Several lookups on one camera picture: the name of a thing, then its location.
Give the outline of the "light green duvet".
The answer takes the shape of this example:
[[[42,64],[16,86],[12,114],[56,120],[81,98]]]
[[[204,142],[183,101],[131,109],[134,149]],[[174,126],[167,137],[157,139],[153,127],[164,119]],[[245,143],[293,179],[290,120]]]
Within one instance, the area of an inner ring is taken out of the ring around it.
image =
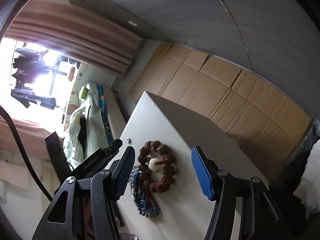
[[[108,146],[98,87],[95,83],[88,83],[82,90],[86,88],[86,98],[80,100],[80,107],[71,114],[63,142],[64,154],[72,168],[79,166],[97,149]]]

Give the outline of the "blue flower knot ornament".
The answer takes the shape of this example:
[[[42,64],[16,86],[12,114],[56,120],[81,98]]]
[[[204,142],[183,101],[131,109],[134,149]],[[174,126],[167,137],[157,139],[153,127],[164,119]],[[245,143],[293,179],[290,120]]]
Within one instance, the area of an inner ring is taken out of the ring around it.
[[[159,205],[150,192],[150,172],[135,165],[131,171],[129,185],[133,201],[140,215],[155,218],[159,214]]]

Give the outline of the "flattened cardboard sheets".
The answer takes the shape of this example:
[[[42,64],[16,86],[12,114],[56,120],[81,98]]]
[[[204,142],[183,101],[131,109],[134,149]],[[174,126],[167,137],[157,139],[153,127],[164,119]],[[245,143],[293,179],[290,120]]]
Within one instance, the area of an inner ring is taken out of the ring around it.
[[[270,181],[311,124],[297,104],[256,75],[167,42],[159,44],[130,94],[138,100],[143,92],[210,119]]]

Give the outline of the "hanging dark clothes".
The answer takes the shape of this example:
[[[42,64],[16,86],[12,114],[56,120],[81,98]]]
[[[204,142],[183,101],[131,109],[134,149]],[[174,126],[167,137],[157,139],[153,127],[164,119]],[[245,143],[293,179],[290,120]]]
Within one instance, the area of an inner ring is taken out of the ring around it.
[[[19,56],[14,58],[12,74],[15,78],[15,87],[11,90],[11,96],[19,101],[25,108],[31,103],[54,110],[57,107],[56,98],[52,97],[53,86],[57,75],[67,76],[66,72],[59,70],[60,55],[53,55],[47,49],[36,51],[27,47],[15,50]],[[49,88],[41,88],[39,92],[34,87],[36,81],[49,77]]]

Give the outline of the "pink curtain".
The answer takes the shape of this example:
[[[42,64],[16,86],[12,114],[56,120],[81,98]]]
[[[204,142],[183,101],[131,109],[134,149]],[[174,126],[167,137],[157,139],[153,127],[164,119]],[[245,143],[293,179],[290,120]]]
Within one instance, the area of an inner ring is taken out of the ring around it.
[[[13,20],[5,38],[38,43],[80,62],[122,76],[130,66],[142,38],[97,14],[70,4],[29,1]],[[22,121],[22,110],[1,95],[1,104],[9,112],[30,157],[49,159],[44,138],[49,131]],[[19,154],[9,129],[1,124],[1,148]]]

